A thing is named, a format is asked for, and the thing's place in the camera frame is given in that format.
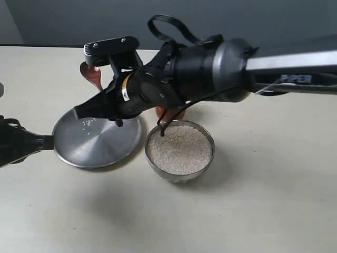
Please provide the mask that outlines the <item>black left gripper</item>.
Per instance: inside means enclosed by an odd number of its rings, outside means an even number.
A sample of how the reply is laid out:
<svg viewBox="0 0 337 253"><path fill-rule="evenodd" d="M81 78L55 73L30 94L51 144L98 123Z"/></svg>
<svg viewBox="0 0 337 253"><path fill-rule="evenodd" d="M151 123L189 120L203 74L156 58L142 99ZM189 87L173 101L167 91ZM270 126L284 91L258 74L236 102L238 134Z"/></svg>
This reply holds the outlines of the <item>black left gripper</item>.
<svg viewBox="0 0 337 253"><path fill-rule="evenodd" d="M5 118L1 115L1 168L9 164L23 162L26 157L21 150L24 127L19 120ZM39 135L32 132L24 133L25 153L32 154L54 149L53 135Z"/></svg>

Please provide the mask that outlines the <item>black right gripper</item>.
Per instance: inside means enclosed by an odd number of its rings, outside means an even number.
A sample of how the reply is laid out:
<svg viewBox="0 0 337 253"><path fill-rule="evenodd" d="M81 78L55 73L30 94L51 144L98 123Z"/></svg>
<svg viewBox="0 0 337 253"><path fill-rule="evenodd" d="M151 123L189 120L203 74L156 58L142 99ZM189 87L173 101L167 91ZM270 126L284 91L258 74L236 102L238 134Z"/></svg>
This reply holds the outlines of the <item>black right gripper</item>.
<svg viewBox="0 0 337 253"><path fill-rule="evenodd" d="M115 75L106 90L73 108L75 118L121 121L156 106L165 109L182 107L185 100L165 69L178 55L179 49L173 41L164 43L147 64Z"/></svg>

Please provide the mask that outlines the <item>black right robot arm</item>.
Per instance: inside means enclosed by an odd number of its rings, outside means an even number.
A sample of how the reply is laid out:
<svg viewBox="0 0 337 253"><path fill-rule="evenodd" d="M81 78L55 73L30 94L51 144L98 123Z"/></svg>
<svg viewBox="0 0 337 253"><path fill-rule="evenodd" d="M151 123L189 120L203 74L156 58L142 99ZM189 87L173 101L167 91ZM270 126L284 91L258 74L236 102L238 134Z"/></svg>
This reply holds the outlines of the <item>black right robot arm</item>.
<svg viewBox="0 0 337 253"><path fill-rule="evenodd" d="M128 36L85 45L89 65L110 65L112 82L73 108L77 119L132 119L160 106L187 102L239 102L250 93L336 93L336 36L288 46L252 47L241 38L210 37L203 45L166 42L143 64L138 41Z"/></svg>

